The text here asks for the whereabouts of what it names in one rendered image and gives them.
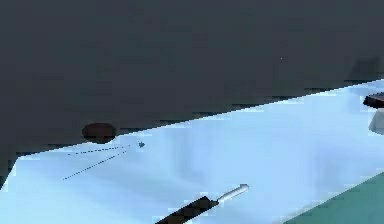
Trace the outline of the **black and silver knife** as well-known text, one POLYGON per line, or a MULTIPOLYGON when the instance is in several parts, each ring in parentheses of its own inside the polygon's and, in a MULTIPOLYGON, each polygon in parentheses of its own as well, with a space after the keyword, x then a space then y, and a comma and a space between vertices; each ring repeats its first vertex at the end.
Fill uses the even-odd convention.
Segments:
POLYGON ((230 190, 229 192, 224 193, 216 200, 211 200, 207 196, 203 196, 184 207, 178 209, 177 211, 169 214, 163 219, 159 220, 155 224, 185 224, 186 222, 200 216, 201 214, 207 212, 208 210, 224 203, 227 200, 230 200, 244 192, 249 190, 248 184, 240 184, 237 188, 230 190))

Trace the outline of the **brown potato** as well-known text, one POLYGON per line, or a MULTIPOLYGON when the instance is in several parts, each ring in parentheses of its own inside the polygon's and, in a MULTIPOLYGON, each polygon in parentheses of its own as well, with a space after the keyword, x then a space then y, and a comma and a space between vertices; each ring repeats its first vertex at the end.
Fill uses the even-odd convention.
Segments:
POLYGON ((116 128, 109 123, 92 123, 83 127, 85 140, 96 144, 105 144, 116 137, 116 128))

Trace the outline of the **black pan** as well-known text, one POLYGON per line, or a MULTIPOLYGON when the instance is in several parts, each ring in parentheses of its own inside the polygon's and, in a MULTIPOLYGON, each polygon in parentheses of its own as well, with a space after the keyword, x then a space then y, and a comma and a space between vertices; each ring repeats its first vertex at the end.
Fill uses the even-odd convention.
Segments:
POLYGON ((363 104, 375 109, 384 108, 384 92, 366 96, 363 104))

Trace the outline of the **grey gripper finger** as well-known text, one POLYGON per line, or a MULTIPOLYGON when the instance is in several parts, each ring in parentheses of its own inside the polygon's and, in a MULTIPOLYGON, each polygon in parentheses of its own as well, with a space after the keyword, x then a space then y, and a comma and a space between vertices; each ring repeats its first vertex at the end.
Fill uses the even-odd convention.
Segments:
POLYGON ((109 160, 112 160, 112 159, 114 159, 114 158, 116 158, 116 157, 118 157, 118 156, 121 156, 121 155, 123 155, 123 154, 126 154, 127 153, 127 150, 124 150, 124 151, 122 151, 122 152, 119 152, 119 153, 117 153, 117 154, 115 154, 115 155, 113 155, 113 156, 110 156, 110 157, 108 157, 108 158, 106 158, 106 159, 104 159, 104 160, 101 160, 101 161, 99 161, 99 162, 97 162, 97 163, 95 163, 95 164, 93 164, 93 165, 91 165, 91 166, 88 166, 88 167, 86 167, 86 168, 84 168, 84 169, 82 169, 82 170, 79 170, 79 171, 77 171, 77 172, 75 172, 75 173, 73 173, 73 174, 71 174, 71 175, 69 175, 69 176, 66 176, 66 177, 64 177, 62 180, 68 180, 68 179, 70 179, 70 178, 72 178, 72 177, 74 177, 74 176, 76 176, 76 175, 79 175, 79 174, 81 174, 81 173, 83 173, 83 172, 85 172, 85 171, 88 171, 88 170, 90 170, 90 169, 92 169, 92 168, 94 168, 94 167, 96 167, 96 166, 98 166, 98 165, 101 165, 101 164, 103 164, 103 163, 105 163, 105 162, 107 162, 107 161, 109 161, 109 160))
POLYGON ((71 152, 67 153, 68 156, 73 155, 83 155, 83 154, 89 154, 89 153, 105 153, 105 152, 120 152, 126 149, 130 149, 131 145, 122 145, 122 146, 113 146, 113 147, 107 147, 107 148, 99 148, 99 149, 90 149, 85 151, 79 151, 79 152, 71 152))

